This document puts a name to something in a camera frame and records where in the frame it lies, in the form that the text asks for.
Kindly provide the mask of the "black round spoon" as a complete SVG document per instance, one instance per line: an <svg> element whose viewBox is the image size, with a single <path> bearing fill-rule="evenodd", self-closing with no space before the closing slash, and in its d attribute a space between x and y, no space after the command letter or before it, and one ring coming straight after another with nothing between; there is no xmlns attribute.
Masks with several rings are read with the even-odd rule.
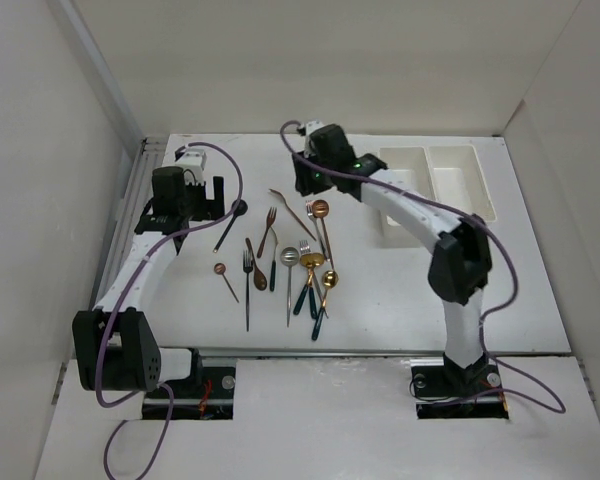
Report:
<svg viewBox="0 0 600 480"><path fill-rule="evenodd" d="M223 233L221 234L220 238L218 239L218 241L216 242L213 252L217 253L221 246L223 245L226 237L228 236L231 228L233 227L235 221L246 214L246 212L248 211L248 204L245 200L239 200L239 201L235 201L232 204L232 208L233 208L233 214L231 216L231 219L229 220L229 223L227 224L227 226L225 227Z"/></svg>

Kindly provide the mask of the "copper round spoon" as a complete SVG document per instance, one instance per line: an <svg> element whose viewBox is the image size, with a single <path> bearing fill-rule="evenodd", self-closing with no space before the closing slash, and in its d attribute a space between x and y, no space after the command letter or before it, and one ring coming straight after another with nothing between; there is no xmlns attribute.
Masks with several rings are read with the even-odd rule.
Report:
<svg viewBox="0 0 600 480"><path fill-rule="evenodd" d="M327 253L329 254L329 262L331 264L331 267L335 268L330 239L329 239L329 235L328 235L328 231L327 231L326 223L325 223L325 218L329 214L329 205L325 200L317 199L312 203L311 210L312 210L313 215L320 221L320 223L322 225L325 246L327 249Z"/></svg>

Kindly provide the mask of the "small copper ridged spoon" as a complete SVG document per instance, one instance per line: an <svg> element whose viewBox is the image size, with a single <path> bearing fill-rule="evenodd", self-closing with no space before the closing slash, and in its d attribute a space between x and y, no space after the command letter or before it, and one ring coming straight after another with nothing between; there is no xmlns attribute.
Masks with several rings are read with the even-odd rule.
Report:
<svg viewBox="0 0 600 480"><path fill-rule="evenodd" d="M213 270L214 270L214 273L216 275L219 275L223 279L225 285L229 289L229 292L231 293L231 295L234 298L234 300L237 303L240 303L240 300L239 300L239 298L238 298L238 296L237 296L237 294L236 294L233 286L231 285L228 277L226 276L226 265L224 263L222 263L222 262L218 262L218 263L216 263L214 265Z"/></svg>

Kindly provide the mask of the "black fork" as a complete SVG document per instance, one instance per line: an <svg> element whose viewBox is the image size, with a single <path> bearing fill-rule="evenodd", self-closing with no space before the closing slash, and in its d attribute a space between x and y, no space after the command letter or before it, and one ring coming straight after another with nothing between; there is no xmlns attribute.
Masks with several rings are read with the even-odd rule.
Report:
<svg viewBox="0 0 600 480"><path fill-rule="evenodd" d="M245 249L243 252L243 272L245 274L245 329L250 331L250 275L253 272L254 265L251 252Z"/></svg>

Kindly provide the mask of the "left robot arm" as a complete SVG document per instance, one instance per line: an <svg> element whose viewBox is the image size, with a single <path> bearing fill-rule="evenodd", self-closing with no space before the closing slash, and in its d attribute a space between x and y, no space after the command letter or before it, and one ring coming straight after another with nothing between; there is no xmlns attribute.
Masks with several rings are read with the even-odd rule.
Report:
<svg viewBox="0 0 600 480"><path fill-rule="evenodd" d="M203 387L199 353L159 347L146 309L190 224L216 223L225 215L224 178L212 178L213 196L208 197L205 181L168 166L152 172L151 187L116 279L93 309L78 312L72 322L78 372L86 390L151 392L169 382L189 397Z"/></svg>

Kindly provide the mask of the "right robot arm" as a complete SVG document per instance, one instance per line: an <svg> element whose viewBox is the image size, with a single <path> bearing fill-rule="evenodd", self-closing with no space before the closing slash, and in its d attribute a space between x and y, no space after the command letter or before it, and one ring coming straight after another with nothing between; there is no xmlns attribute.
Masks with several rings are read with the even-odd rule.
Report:
<svg viewBox="0 0 600 480"><path fill-rule="evenodd" d="M392 218L430 253L427 281L445 316L443 381L450 391L467 393L488 364L479 326L492 259L482 220L410 190L376 155L357 155L340 126L292 124L304 139L303 150L292 153L301 195L336 188Z"/></svg>

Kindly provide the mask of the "thin copper bent fork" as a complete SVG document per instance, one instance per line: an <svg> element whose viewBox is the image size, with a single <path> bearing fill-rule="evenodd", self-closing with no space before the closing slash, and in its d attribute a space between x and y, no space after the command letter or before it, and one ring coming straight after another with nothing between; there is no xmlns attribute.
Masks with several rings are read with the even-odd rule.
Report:
<svg viewBox="0 0 600 480"><path fill-rule="evenodd" d="M314 236L314 234L309 229L309 227L301 220L301 218L291 208L286 197L280 191L278 191L276 189L269 188L268 191L270 194L274 195L278 200L280 200L282 202L282 204L284 205L286 211L289 213L291 218L304 230L305 233L307 233L309 235L309 237L312 240L316 241L317 238Z"/></svg>

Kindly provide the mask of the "brown wooden fork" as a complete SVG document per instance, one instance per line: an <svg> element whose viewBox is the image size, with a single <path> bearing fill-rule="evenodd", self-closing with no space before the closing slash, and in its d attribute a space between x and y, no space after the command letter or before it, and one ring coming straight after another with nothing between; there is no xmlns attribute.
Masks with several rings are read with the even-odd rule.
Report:
<svg viewBox="0 0 600 480"><path fill-rule="evenodd" d="M277 217L277 208L276 207L270 207L269 210L268 210L268 212L267 212L267 216L266 216L265 230L264 230L263 236L261 238L261 241L260 241L260 244L259 244L259 248L257 250L257 257L258 258L261 258L262 255L263 255L265 244L266 244L267 235L268 235L270 229L272 228L272 226L274 225L276 217Z"/></svg>

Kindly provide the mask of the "silver ridged spoon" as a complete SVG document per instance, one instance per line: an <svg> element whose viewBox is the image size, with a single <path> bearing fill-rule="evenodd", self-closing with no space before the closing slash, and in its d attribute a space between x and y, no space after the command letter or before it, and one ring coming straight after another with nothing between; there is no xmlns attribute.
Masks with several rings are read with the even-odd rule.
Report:
<svg viewBox="0 0 600 480"><path fill-rule="evenodd" d="M292 272L300 258L299 251L292 246L285 247L280 255L280 261L287 268L287 287L286 287L286 326L290 326L291 317L291 295L292 295Z"/></svg>

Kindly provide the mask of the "brown wooden spoon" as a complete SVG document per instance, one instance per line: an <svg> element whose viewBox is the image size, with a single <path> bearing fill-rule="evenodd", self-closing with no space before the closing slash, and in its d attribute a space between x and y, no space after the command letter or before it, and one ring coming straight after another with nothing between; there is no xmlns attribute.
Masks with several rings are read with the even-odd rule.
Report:
<svg viewBox="0 0 600 480"><path fill-rule="evenodd" d="M259 269L259 267L256 264L252 242L248 237L245 238L245 244L247 246L248 260L252 268L252 273L254 275L254 286L257 290L264 291L267 289L267 279L264 273Z"/></svg>

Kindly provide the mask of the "white right container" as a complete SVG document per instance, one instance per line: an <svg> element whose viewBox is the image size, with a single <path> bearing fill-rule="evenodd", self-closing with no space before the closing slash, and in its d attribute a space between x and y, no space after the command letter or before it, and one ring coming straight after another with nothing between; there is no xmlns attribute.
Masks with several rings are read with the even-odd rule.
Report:
<svg viewBox="0 0 600 480"><path fill-rule="evenodd" d="M434 190L437 199L466 213L474 213L487 223L496 213L485 183L476 150L471 145L429 148Z"/></svg>

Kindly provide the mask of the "aluminium frame rail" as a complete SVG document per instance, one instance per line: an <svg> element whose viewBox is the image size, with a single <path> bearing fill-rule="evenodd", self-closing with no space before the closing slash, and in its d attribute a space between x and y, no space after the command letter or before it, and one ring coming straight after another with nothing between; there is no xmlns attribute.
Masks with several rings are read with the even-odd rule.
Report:
<svg viewBox="0 0 600 480"><path fill-rule="evenodd" d="M122 268L138 216L150 197L151 172L162 163L167 140L146 137L134 153L122 152L87 311L105 295Z"/></svg>

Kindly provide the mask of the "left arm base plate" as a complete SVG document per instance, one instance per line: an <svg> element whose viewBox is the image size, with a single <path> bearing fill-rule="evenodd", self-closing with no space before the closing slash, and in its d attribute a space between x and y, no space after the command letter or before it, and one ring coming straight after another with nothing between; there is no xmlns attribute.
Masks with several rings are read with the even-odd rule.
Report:
<svg viewBox="0 0 600 480"><path fill-rule="evenodd" d="M174 393L173 421L225 421L234 414L236 361L211 358L203 360L199 377L171 380Z"/></svg>

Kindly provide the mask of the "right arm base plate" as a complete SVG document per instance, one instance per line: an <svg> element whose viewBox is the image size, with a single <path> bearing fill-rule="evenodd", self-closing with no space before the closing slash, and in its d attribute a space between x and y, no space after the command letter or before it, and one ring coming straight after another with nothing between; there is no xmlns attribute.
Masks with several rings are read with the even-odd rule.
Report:
<svg viewBox="0 0 600 480"><path fill-rule="evenodd" d="M500 372L491 360L469 379L436 357L411 360L410 372L418 420L509 419Z"/></svg>

